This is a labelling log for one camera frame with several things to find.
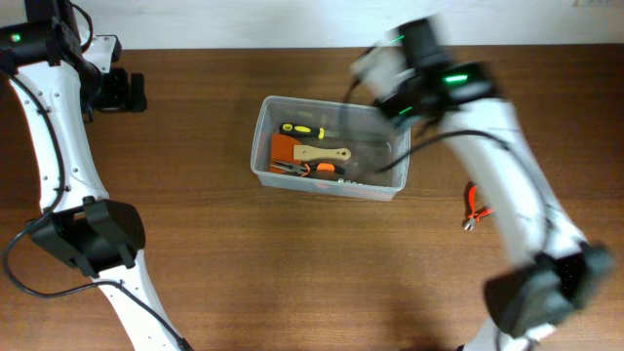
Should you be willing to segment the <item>clear plastic container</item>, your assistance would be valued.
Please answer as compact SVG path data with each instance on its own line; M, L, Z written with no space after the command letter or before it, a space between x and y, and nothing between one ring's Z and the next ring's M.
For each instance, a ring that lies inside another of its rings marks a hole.
M329 138L302 137L303 144L321 148L348 148L352 155L348 161L329 161L346 171L345 175L314 173L307 177L272 173L270 145L273 134L282 123L295 123L333 131L370 133L387 137L385 141L353 141ZM253 138L251 170L260 183L268 187L323 193L328 195L390 201L407 184L409 160L393 169L380 173L382 168L395 161L410 149L410 133L399 132L385 121L377 109L357 104L312 100L295 97L267 97L260 107ZM319 179L350 179L364 186L337 186L319 188Z

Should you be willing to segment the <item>metal file yellow black handle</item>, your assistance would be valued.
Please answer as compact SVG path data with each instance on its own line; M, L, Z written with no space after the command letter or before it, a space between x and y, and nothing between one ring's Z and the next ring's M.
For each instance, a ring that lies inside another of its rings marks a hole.
M280 124L278 132L289 137L313 137L316 139L338 138L353 141L385 141L387 139L387 137L383 135L349 131L333 131L322 127L314 128L295 123Z

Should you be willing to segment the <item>orange socket bit rail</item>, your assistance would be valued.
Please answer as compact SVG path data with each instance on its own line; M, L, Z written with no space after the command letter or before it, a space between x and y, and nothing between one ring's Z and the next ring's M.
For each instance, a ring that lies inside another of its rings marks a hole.
M337 178L337 179L319 179L316 183L316 186L319 188L327 189L337 186L364 186L363 183L352 181L350 179L345 178Z

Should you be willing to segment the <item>red diagonal cutters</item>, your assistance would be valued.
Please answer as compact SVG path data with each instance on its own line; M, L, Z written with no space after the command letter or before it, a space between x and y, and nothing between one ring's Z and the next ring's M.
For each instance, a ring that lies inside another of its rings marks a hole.
M469 182L464 194L466 216L463 221L463 229L466 231L474 230L483 218L493 214L493 209L490 207L477 207L476 194L477 185L474 182Z

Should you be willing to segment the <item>orange black needle-nose pliers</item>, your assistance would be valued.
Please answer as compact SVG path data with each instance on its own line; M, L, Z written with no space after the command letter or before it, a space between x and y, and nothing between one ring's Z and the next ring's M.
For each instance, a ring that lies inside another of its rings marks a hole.
M293 176L307 177L311 174L322 172L344 176L346 171L331 163L301 163L294 164L284 161L272 161L271 168L284 171Z

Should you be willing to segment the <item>orange scraper wooden handle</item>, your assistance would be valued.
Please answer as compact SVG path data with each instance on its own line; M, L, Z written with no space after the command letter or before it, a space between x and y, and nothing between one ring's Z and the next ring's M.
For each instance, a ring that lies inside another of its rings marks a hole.
M321 148L303 144L294 137L273 134L270 145L270 168L272 173L305 176L316 161L348 161L348 148Z

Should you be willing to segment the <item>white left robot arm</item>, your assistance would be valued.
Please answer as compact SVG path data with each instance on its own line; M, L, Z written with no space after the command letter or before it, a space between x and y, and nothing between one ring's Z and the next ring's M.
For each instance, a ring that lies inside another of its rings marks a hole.
M111 303L137 350L185 350L147 272L137 209L110 199L85 127L95 112L141 112L144 78L117 66L122 45L69 0L1 4L1 70L25 114L40 216L23 235L78 269Z

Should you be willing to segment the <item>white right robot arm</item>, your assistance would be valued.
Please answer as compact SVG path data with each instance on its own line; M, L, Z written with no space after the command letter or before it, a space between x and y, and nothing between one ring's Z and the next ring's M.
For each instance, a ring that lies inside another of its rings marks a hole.
M484 285L488 316L470 350L531 350L583 309L613 271L612 254L569 218L535 160L513 103L488 67L458 62L432 21L400 25L352 64L390 121L430 121L493 210L510 270Z

